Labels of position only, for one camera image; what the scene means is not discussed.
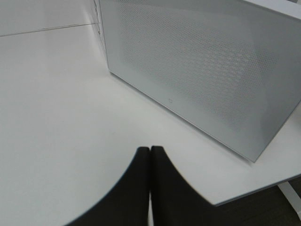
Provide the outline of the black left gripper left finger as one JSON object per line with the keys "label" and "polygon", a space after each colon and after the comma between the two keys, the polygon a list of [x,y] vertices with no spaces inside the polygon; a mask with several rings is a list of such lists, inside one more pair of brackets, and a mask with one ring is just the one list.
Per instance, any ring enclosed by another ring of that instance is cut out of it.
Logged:
{"label": "black left gripper left finger", "polygon": [[114,187],[69,226],[147,226],[150,149],[139,147]]}

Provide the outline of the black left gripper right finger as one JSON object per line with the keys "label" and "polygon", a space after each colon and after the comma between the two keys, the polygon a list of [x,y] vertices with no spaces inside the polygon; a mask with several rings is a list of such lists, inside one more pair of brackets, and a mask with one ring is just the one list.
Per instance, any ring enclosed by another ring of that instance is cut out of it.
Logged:
{"label": "black left gripper right finger", "polygon": [[299,226],[301,221],[276,186],[214,206],[191,187],[161,146],[153,146],[151,203],[156,226]]}

